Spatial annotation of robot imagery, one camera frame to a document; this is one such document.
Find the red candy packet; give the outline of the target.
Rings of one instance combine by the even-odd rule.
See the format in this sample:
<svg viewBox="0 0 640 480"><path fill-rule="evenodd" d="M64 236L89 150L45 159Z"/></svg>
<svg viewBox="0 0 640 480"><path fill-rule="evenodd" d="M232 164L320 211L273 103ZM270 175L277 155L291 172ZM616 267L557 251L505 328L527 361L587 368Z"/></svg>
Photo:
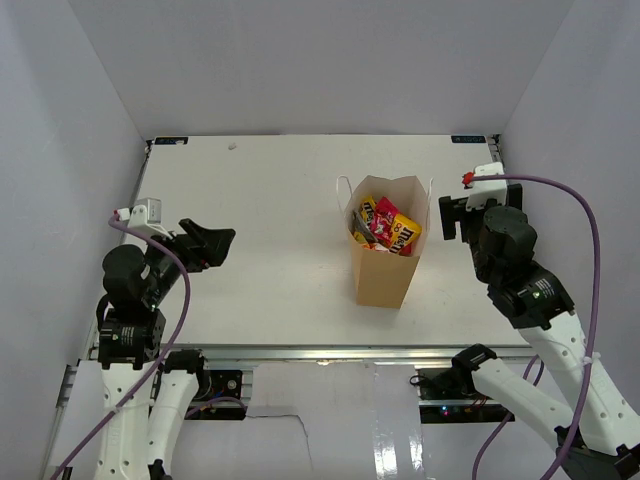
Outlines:
<svg viewBox="0 0 640 480"><path fill-rule="evenodd" d="M382 197L374 208L369 229L376 240L385 247L392 244L392 229L395 217L399 213L398 208L387 197Z"/></svg>

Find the orange Skittles snack bag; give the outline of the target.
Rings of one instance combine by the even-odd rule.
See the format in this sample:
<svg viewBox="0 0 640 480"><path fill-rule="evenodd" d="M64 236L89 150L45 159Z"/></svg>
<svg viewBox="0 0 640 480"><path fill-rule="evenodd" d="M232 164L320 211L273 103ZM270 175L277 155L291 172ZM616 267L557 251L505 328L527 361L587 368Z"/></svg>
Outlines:
<svg viewBox="0 0 640 480"><path fill-rule="evenodd" d="M385 247L384 245L372 241L370 242L363 233L359 232L359 231L355 231L353 234L353 238L354 240L362 247L368 250L374 250L374 251L379 251L379 252L388 252L389 249L387 247Z"/></svg>

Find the brown paper bag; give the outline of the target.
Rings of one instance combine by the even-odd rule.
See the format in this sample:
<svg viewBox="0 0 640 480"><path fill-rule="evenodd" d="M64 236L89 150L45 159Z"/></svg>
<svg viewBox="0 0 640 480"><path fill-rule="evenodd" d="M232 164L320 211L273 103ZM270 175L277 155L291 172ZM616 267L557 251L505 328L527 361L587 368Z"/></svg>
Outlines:
<svg viewBox="0 0 640 480"><path fill-rule="evenodd" d="M356 303L384 308L401 307L416 272L430 230L432 185L416 176L396 179L367 176L349 188L349 200L339 206L350 248ZM353 238L352 212L360 210L364 197L376 204L387 197L403 214L422 226L422 233L399 254L362 248Z"/></svg>

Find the grey Himalaya candy packet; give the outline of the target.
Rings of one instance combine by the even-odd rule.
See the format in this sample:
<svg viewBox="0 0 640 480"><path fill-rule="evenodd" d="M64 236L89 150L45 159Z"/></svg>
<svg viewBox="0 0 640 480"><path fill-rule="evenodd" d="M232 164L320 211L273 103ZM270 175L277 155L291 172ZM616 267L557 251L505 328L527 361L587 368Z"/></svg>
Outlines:
<svg viewBox="0 0 640 480"><path fill-rule="evenodd" d="M361 233L367 242L370 242L370 238L371 238L371 231L369 230L369 227L366 224L366 221L362 218L361 214L357 211L354 210L352 212L352 225L353 225L353 230L355 232L359 232Z"/></svg>

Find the yellow M&M's packet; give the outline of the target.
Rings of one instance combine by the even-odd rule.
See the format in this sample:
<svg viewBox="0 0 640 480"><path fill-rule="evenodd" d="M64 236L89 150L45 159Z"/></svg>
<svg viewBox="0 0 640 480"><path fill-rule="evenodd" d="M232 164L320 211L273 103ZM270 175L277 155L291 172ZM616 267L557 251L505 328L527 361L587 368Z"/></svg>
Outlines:
<svg viewBox="0 0 640 480"><path fill-rule="evenodd" d="M360 203L359 215L368 229L371 229L375 217L376 201L372 196L364 197Z"/></svg>
<svg viewBox="0 0 640 480"><path fill-rule="evenodd" d="M411 245L422 233L422 226L403 214L397 214L391 224L390 253L399 254L406 246Z"/></svg>

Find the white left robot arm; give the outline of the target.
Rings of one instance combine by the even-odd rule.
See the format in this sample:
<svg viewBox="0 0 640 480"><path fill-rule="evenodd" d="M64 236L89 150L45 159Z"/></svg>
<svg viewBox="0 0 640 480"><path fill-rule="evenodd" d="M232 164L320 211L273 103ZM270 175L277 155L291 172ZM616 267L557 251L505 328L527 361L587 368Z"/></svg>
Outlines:
<svg viewBox="0 0 640 480"><path fill-rule="evenodd" d="M221 266L236 233L190 219L179 225L180 234L155 235L146 249L120 245L102 262L98 362L108 421L97 479L170 478L189 404L211 387L199 351L161 351L166 320L159 305L183 273Z"/></svg>

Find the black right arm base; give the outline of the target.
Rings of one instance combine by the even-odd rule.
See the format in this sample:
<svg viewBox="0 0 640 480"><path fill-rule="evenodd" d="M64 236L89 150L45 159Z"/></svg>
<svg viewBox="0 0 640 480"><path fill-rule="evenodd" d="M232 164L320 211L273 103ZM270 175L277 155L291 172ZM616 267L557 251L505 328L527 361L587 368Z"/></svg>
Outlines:
<svg viewBox="0 0 640 480"><path fill-rule="evenodd" d="M417 369L408 378L408 383L417 391L420 406L478 409L500 405L495 399L468 386L453 367Z"/></svg>

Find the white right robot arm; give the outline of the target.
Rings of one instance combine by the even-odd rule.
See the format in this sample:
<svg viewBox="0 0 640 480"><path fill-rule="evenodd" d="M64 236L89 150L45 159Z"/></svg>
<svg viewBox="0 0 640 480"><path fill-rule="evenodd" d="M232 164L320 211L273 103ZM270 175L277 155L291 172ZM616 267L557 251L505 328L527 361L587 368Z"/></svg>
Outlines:
<svg viewBox="0 0 640 480"><path fill-rule="evenodd" d="M440 198L443 236L468 244L477 279L494 307L533 348L564 400L539 391L475 344L449 371L453 390L501 403L554 450L572 479L631 479L639 473L639 416L588 340L560 280L534 259L537 233L522 210L518 184L467 197Z"/></svg>

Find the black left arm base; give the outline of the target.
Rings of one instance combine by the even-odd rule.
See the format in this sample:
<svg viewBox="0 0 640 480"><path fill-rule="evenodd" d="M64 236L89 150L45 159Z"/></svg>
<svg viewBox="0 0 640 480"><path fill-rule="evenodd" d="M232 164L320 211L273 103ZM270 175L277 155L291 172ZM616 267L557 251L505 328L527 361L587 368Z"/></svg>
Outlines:
<svg viewBox="0 0 640 480"><path fill-rule="evenodd" d="M231 397L240 400L243 387L241 370L208 370L203 371L199 380L199 388L191 401L191 405L201 405L213 398Z"/></svg>

